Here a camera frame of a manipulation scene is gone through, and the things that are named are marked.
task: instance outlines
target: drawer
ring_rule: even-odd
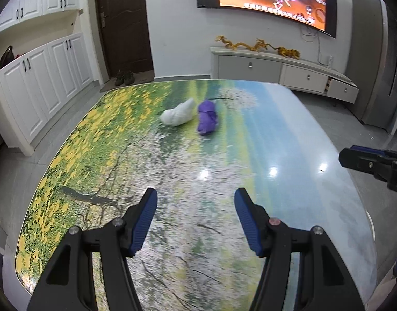
[[[219,56],[220,80],[247,80],[278,83],[281,62],[239,56]]]
[[[355,99],[357,99],[358,91],[359,90],[352,85],[337,80],[331,80],[326,95],[354,104]]]
[[[319,74],[300,67],[283,65],[282,78],[283,85],[295,87],[315,92],[324,92],[328,76]]]

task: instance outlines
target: crumpled towel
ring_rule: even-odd
[[[187,99],[184,103],[178,104],[174,109],[165,110],[160,115],[164,125],[178,126],[190,121],[193,118],[193,109],[196,102],[193,98]]]
[[[212,133],[217,126],[216,104],[206,99],[198,106],[199,124],[197,131],[202,136]]]

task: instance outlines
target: tv stand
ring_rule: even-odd
[[[357,86],[345,75],[310,61],[272,52],[211,47],[212,79],[278,83],[289,89],[355,103]]]

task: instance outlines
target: baseboard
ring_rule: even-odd
[[[170,81],[185,81],[185,80],[209,80],[209,74],[193,74],[193,75],[179,75],[179,76],[166,76],[156,77],[154,82],[170,82]]]
[[[40,132],[36,135],[36,137],[33,139],[33,141],[30,143],[30,145],[33,148],[36,148],[36,146],[42,141],[44,136],[50,131],[50,129],[53,127],[54,124],[57,123],[57,121],[69,110],[74,104],[76,104],[86,93],[89,92],[92,88],[96,87],[99,85],[99,81],[95,80],[91,83],[89,83],[85,88],[83,88],[75,97],[73,97],[71,100],[69,100],[48,122],[44,127],[40,130]]]

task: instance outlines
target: screw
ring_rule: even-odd
[[[316,225],[312,228],[313,232],[317,235],[322,235],[323,234],[323,228],[320,227],[319,225]]]
[[[114,218],[112,220],[112,224],[114,227],[120,227],[123,225],[123,219],[121,219],[120,217]]]
[[[78,226],[74,225],[73,227],[69,228],[69,234],[71,235],[77,234],[79,232],[79,229],[80,228]]]
[[[269,219],[269,223],[271,225],[280,225],[281,220],[279,220],[277,217],[271,217]]]

